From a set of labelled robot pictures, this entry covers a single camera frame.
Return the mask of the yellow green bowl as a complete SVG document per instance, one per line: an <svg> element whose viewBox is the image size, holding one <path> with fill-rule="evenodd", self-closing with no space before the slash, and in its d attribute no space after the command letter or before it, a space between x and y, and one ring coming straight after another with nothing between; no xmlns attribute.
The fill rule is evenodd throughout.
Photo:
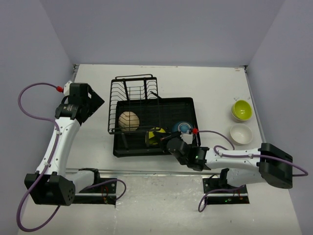
<svg viewBox="0 0 313 235"><path fill-rule="evenodd" d="M245 100L238 100L238 101L236 101L233 104L233 106L231 108L231 111L233 111L238 116L239 115L243 115L244 113L253 112L252 111L252 107Z"/></svg>
<svg viewBox="0 0 313 235"><path fill-rule="evenodd" d="M153 127L150 129L145 136L145 143L150 146L150 145L158 145L157 142L157 137L155 135L155 132L157 133L166 133L166 131L161 128L161 127Z"/></svg>

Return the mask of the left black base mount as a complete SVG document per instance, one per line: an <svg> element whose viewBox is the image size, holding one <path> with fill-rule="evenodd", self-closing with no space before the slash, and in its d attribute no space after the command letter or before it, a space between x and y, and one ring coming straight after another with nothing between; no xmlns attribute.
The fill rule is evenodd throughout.
<svg viewBox="0 0 313 235"><path fill-rule="evenodd" d="M73 184L66 193L66 200L73 204L116 204L116 178L102 178L96 168L81 168L66 179Z"/></svg>

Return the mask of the wooden bowl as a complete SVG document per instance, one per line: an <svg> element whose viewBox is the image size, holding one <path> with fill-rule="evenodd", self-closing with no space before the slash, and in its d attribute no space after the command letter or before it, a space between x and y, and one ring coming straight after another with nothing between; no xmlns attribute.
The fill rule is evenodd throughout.
<svg viewBox="0 0 313 235"><path fill-rule="evenodd" d="M123 112L118 118L118 125L121 131L135 131L140 125L139 117L134 112Z"/></svg>

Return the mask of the blue patterned bowl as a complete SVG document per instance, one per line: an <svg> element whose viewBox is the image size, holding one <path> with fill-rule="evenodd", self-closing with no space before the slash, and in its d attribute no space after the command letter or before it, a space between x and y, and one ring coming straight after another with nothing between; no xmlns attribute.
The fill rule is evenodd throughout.
<svg viewBox="0 0 313 235"><path fill-rule="evenodd" d="M186 121L180 121L174 124L172 132L181 132L183 134L189 134L190 130L193 129L193 125Z"/></svg>

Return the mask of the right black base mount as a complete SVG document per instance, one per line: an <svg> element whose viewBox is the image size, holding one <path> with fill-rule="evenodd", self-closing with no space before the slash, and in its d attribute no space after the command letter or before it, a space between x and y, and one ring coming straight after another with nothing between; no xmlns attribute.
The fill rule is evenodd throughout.
<svg viewBox="0 0 313 235"><path fill-rule="evenodd" d="M212 175L202 179L204 194L210 192L201 203L208 205L249 204L250 200L246 186L236 189L227 183L229 169L223 169L219 175Z"/></svg>

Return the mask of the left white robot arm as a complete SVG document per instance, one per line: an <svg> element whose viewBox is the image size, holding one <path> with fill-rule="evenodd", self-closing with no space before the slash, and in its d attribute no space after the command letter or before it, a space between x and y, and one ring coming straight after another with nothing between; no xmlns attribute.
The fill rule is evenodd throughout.
<svg viewBox="0 0 313 235"><path fill-rule="evenodd" d="M84 189L97 192L102 186L97 169L82 168L66 178L66 166L82 123L104 104L104 100L87 83L70 83L56 89L64 93L64 98L52 120L52 138L40 165L35 173L26 175L24 184L37 205L69 206L76 193Z"/></svg>

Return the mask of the metal rail strip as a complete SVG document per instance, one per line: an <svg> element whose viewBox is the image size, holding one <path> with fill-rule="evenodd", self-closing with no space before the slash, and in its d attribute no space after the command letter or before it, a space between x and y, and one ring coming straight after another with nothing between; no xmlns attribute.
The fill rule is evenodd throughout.
<svg viewBox="0 0 313 235"><path fill-rule="evenodd" d="M220 175L220 171L218 170L204 170L204 171L194 171L191 169L109 169L109 168L101 168L97 167L101 176L201 176L204 178L208 178L212 175Z"/></svg>

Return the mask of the black drip tray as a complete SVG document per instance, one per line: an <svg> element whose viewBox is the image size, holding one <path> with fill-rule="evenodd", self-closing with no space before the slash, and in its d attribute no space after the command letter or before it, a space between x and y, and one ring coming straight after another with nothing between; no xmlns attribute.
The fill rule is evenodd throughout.
<svg viewBox="0 0 313 235"><path fill-rule="evenodd" d="M119 116L134 112L140 121L135 131L121 131ZM118 101L110 107L108 132L114 135L113 155L116 157L166 155L158 145L145 143L146 133L153 127L172 132L174 124L186 121L198 127L193 99L190 97L152 98Z"/></svg>

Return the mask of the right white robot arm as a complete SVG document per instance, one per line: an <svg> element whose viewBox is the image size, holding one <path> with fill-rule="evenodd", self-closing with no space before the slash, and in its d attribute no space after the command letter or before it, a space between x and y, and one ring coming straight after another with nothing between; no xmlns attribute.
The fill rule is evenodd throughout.
<svg viewBox="0 0 313 235"><path fill-rule="evenodd" d="M181 165L195 171L220 169L219 189L230 192L235 187L268 183L276 188L293 186L293 158L270 143L250 150L225 150L187 144L180 132L158 133L159 147L175 156Z"/></svg>

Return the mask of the beige white bowl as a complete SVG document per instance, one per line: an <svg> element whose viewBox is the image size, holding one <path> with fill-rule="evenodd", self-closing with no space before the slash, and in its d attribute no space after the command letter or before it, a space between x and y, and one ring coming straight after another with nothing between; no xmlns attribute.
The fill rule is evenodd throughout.
<svg viewBox="0 0 313 235"><path fill-rule="evenodd" d="M243 115L236 115L233 111L231 111L231 115L234 118L234 120L238 122L246 122L249 121L253 115L253 112L244 113Z"/></svg>
<svg viewBox="0 0 313 235"><path fill-rule="evenodd" d="M253 139L252 130L245 124L237 123L230 128L230 136L238 145L251 143Z"/></svg>

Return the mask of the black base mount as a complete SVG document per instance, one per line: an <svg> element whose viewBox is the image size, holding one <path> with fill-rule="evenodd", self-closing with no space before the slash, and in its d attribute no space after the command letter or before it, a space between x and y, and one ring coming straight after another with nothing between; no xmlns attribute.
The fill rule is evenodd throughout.
<svg viewBox="0 0 313 235"><path fill-rule="evenodd" d="M66 200L73 204L116 204L116 178L102 178L96 168L81 168L66 179L73 184L66 193Z"/></svg>
<svg viewBox="0 0 313 235"><path fill-rule="evenodd" d="M236 189L227 183L229 169L223 169L219 175L212 175L202 179L204 194L210 192L201 203L208 205L249 204L250 200L246 186Z"/></svg>

